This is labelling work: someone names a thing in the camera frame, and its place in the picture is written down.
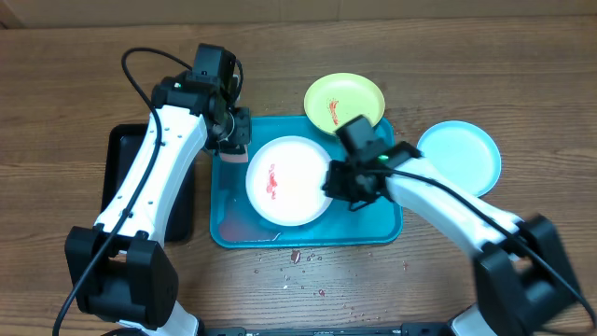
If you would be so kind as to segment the pink and green sponge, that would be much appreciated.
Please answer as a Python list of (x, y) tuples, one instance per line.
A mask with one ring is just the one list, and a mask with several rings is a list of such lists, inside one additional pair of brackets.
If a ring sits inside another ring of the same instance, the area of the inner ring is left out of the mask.
[(248, 162), (248, 152), (247, 152), (247, 145), (236, 147), (231, 152), (223, 152), (219, 153), (219, 157), (224, 162), (229, 163), (247, 163)]

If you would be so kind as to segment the white plate with red stain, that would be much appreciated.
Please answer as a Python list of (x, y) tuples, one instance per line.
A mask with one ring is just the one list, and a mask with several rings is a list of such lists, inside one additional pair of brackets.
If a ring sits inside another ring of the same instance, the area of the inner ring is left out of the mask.
[(249, 161), (245, 189), (250, 204), (283, 227), (316, 220), (331, 204), (322, 190), (330, 161), (327, 151), (306, 137), (271, 140)]

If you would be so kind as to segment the yellow-green plate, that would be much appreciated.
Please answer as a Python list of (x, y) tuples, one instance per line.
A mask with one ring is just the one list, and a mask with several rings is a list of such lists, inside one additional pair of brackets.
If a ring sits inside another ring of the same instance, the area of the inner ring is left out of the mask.
[(315, 127), (334, 135), (339, 127), (359, 116), (375, 126), (382, 119), (385, 99), (370, 79), (335, 73), (314, 81), (305, 93), (303, 107)]

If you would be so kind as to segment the light blue plate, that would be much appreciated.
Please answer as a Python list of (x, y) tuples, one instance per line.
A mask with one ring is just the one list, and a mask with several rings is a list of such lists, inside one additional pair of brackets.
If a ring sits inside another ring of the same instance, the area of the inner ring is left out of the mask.
[(443, 176), (477, 197), (491, 191), (502, 172), (497, 144), (469, 122), (440, 122), (423, 133), (417, 148)]

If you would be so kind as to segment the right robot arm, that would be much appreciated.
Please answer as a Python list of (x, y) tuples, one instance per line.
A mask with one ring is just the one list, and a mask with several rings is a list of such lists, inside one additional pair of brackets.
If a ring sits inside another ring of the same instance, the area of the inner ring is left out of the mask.
[(381, 197), (406, 207), (471, 258), (477, 301), (442, 335), (532, 335), (575, 303), (596, 318), (547, 218), (522, 220), (485, 203), (442, 177), (406, 142), (348, 147), (345, 161), (329, 164), (323, 190), (352, 211)]

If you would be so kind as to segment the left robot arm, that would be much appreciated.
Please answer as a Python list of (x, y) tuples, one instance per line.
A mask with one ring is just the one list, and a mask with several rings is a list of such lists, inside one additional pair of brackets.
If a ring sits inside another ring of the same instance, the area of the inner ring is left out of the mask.
[(187, 70), (150, 95), (143, 142), (124, 181), (92, 228), (65, 241), (73, 289), (53, 327), (59, 334), (72, 303), (141, 335), (198, 335), (201, 321), (177, 300), (178, 275), (163, 246), (174, 201), (197, 154), (246, 154), (250, 112), (237, 107), (241, 71)]

